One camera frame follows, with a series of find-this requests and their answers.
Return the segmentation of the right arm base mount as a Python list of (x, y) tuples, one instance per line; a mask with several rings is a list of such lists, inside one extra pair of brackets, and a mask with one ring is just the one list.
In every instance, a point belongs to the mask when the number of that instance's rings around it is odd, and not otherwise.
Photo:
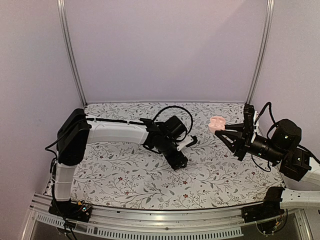
[(255, 222), (257, 230), (266, 237), (280, 232), (288, 221), (288, 210), (280, 208), (284, 190), (280, 186), (270, 187), (261, 203), (242, 207), (244, 222)]

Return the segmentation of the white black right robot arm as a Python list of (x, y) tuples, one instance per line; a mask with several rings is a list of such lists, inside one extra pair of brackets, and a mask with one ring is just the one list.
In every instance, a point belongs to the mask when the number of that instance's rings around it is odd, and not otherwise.
[[(289, 119), (282, 119), (271, 126), (272, 136), (263, 137), (254, 131), (248, 121), (225, 125), (214, 134), (228, 149), (242, 161), (246, 154), (266, 160), (279, 172), (297, 182), (320, 184), (320, 160), (300, 145), (302, 130)], [(262, 218), (269, 218), (278, 209), (318, 209), (319, 191), (292, 190), (284, 187), (270, 187), (259, 206)]]

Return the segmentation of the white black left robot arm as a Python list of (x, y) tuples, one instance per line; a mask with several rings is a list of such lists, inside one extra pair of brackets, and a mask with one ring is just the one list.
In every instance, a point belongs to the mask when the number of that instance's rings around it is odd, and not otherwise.
[(138, 122), (88, 116), (81, 108), (75, 109), (57, 133), (57, 139), (45, 150), (56, 150), (53, 166), (55, 209), (63, 216), (74, 213), (71, 187), (75, 169), (84, 158), (86, 146), (92, 143), (125, 142), (142, 145), (165, 157), (173, 170), (186, 167), (188, 159), (182, 149), (193, 142), (188, 129), (177, 116), (166, 121), (141, 118)]

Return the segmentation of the white earbuds charging case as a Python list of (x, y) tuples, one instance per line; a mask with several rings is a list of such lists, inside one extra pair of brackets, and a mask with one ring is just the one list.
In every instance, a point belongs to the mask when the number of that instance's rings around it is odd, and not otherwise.
[(216, 131), (224, 131), (226, 127), (226, 120), (221, 116), (213, 116), (210, 118), (208, 129), (215, 134)]

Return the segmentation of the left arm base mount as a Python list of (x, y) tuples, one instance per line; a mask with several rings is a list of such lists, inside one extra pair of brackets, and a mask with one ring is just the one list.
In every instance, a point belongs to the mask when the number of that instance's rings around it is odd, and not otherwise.
[(52, 200), (48, 212), (65, 219), (88, 223), (91, 217), (93, 205), (84, 200), (73, 202)]

